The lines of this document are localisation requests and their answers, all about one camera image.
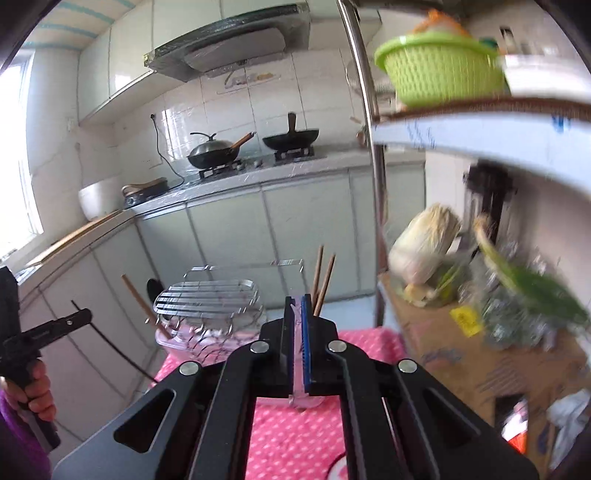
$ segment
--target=pan handle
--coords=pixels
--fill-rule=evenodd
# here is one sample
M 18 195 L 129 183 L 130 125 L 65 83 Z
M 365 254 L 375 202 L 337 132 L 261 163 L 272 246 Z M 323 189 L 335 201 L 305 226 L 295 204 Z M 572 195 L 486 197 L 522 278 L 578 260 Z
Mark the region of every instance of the pan handle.
M 207 135 L 207 134 L 202 134 L 201 132 L 191 132 L 191 135 L 203 135 L 204 137 L 208 137 L 208 139 L 213 140 L 213 137 L 215 137 L 217 134 Z
M 236 150 L 237 148 L 240 148 L 246 142 L 248 142 L 251 138 L 253 138 L 255 135 L 256 135 L 256 132 L 249 132 L 249 133 L 247 133 L 246 135 L 244 135 L 244 137 L 242 137 L 240 140 L 238 140 L 236 143 L 234 143 L 230 147 L 230 150 Z
M 289 112 L 287 114 L 287 123 L 290 126 L 289 133 L 294 134 L 296 133 L 296 114 L 294 112 Z

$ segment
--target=shelf post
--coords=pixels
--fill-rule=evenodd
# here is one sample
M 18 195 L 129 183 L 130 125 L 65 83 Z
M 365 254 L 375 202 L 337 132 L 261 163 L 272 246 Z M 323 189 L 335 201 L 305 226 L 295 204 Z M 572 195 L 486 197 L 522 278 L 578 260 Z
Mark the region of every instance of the shelf post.
M 379 118 L 378 99 L 375 94 L 374 80 L 371 76 L 369 60 L 359 26 L 357 9 L 350 0 L 337 0 L 340 16 L 345 24 L 349 47 L 359 75 L 359 86 L 363 99 L 363 116 L 367 125 L 368 145 L 371 154 L 372 173 L 374 177 L 374 214 L 376 242 L 376 275 L 388 269 L 386 246 L 382 238 L 382 227 L 388 219 L 388 191 L 386 187 L 386 167 L 384 163 L 384 146 L 374 143 L 373 126 Z M 375 326 L 384 324 L 384 298 L 377 287 L 375 292 Z

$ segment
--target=hand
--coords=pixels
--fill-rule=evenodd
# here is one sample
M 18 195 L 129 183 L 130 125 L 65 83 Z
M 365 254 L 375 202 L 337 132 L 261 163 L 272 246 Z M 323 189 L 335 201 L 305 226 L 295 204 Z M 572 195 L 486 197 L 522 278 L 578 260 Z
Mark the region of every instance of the hand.
M 19 413 L 20 403 L 28 403 L 29 409 L 36 413 L 40 419 L 53 421 L 56 418 L 56 406 L 53 404 L 53 396 L 49 390 L 51 382 L 47 376 L 45 364 L 37 360 L 31 370 L 33 382 L 28 384 L 23 391 L 22 388 L 12 383 L 10 380 L 0 378 L 0 386 L 6 394 L 8 404 Z

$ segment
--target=person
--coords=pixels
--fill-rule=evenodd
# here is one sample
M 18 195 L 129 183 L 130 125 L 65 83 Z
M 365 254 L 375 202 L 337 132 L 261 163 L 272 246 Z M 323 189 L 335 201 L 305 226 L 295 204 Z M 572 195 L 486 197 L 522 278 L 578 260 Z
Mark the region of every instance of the person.
M 39 418 L 53 421 L 56 406 L 51 382 L 43 362 L 31 368 L 33 381 L 23 391 L 10 380 L 0 377 L 0 477 L 2 480 L 48 480 L 51 463 L 27 426 L 19 403 L 28 403 Z

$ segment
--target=green plastic colander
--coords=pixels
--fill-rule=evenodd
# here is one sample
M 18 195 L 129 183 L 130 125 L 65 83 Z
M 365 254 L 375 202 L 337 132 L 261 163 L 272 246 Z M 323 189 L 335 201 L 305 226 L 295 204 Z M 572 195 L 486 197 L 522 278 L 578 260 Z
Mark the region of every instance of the green plastic colander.
M 505 76 L 497 56 L 476 40 L 441 32 L 398 37 L 374 55 L 398 99 L 411 108 L 503 93 Z

